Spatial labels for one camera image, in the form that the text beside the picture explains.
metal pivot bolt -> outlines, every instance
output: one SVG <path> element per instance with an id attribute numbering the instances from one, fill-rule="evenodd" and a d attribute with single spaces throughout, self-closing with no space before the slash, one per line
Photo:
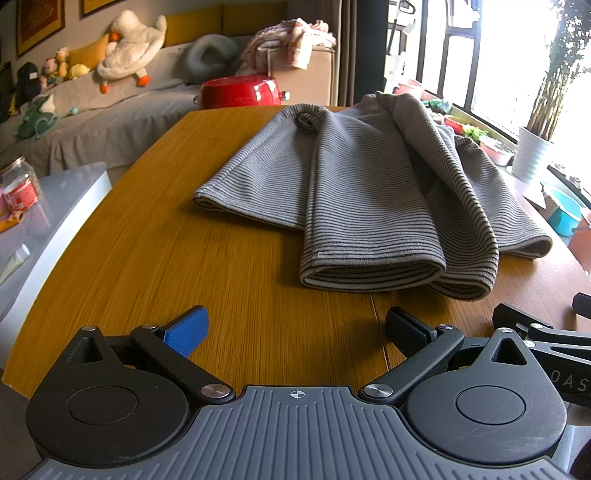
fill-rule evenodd
<path id="1" fill-rule="evenodd" d="M 227 385 L 210 383 L 201 389 L 201 394 L 207 398 L 224 398 L 230 394 L 230 389 Z"/>
<path id="2" fill-rule="evenodd" d="M 383 383 L 372 383 L 363 389 L 363 393 L 371 398 L 386 398 L 392 395 L 394 390 Z"/>

gray striped towel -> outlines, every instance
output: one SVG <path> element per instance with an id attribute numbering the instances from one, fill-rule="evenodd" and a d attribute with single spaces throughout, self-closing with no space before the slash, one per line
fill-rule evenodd
<path id="1" fill-rule="evenodd" d="M 303 231 L 300 280 L 330 290 L 428 284 L 476 300 L 492 290 L 499 252 L 552 247 L 480 147 L 409 94 L 338 113 L 284 108 L 193 199 Z"/>

green vegetables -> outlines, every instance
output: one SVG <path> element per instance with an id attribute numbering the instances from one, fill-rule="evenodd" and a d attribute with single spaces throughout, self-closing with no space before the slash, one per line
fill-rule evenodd
<path id="1" fill-rule="evenodd" d="M 447 115 L 452 109 L 451 104 L 447 100 L 435 98 L 433 100 L 424 100 L 423 105 L 431 109 L 433 113 L 440 113 Z"/>
<path id="2" fill-rule="evenodd" d="M 470 137 L 474 140 L 474 142 L 478 143 L 480 141 L 480 137 L 483 135 L 488 135 L 488 132 L 485 130 L 481 130 L 478 127 L 473 127 L 472 125 L 464 125 L 464 135 Z"/>

gray pillow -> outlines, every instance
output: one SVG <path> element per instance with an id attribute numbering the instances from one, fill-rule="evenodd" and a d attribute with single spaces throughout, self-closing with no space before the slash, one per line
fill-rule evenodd
<path id="1" fill-rule="evenodd" d="M 230 75 L 230 65 L 238 57 L 238 46 L 224 35 L 204 35 L 187 49 L 185 66 L 193 83 Z"/>

white flower pot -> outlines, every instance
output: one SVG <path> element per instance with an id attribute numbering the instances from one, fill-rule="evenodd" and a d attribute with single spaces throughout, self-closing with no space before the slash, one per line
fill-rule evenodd
<path id="1" fill-rule="evenodd" d="M 526 128 L 519 129 L 517 153 L 511 173 L 528 185 L 539 181 L 542 172 L 550 164 L 554 145 L 534 135 Z"/>

